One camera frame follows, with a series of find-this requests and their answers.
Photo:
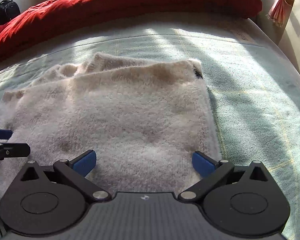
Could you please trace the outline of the white fuzzy knit sweater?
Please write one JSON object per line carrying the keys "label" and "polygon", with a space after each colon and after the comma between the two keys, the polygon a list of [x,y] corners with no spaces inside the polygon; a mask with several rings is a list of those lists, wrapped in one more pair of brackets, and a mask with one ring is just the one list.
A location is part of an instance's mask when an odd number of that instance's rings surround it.
{"label": "white fuzzy knit sweater", "polygon": [[199,180],[194,151],[219,160],[201,62],[114,57],[51,67],[0,100],[0,128],[40,165],[95,150],[89,178],[110,193],[179,193]]}

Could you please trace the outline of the black bag on wall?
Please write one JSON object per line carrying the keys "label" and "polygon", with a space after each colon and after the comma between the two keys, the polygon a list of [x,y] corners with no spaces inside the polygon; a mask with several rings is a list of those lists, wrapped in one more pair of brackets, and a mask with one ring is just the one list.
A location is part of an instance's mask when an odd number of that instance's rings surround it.
{"label": "black bag on wall", "polygon": [[0,25],[10,22],[20,14],[20,8],[14,0],[3,0],[0,2]]}

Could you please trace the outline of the red duvet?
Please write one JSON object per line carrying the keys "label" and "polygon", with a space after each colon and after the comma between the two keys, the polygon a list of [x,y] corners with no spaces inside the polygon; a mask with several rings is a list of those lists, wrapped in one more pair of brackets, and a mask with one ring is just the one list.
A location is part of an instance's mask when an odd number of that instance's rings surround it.
{"label": "red duvet", "polygon": [[89,25],[153,12],[219,12],[250,18],[261,0],[47,0],[0,26],[0,63],[16,53]]}

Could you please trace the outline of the green plaid bed sheet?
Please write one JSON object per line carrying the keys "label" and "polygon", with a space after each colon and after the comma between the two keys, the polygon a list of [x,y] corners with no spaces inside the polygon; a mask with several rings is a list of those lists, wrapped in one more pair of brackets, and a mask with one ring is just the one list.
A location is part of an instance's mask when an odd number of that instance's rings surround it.
{"label": "green plaid bed sheet", "polygon": [[300,75],[251,21],[161,13],[101,23],[55,37],[0,64],[0,100],[51,67],[95,54],[172,62],[197,59],[209,94],[220,159],[260,160],[290,204],[283,231],[300,239]]}

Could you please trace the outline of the orange tasselled curtain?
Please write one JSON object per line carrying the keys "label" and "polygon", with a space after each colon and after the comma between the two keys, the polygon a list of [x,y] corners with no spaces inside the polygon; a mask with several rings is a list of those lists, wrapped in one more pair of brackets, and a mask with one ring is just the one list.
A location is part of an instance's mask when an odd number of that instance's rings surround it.
{"label": "orange tasselled curtain", "polygon": [[294,0],[275,0],[267,14],[267,18],[277,27],[282,27],[289,18],[289,12],[293,4]]}

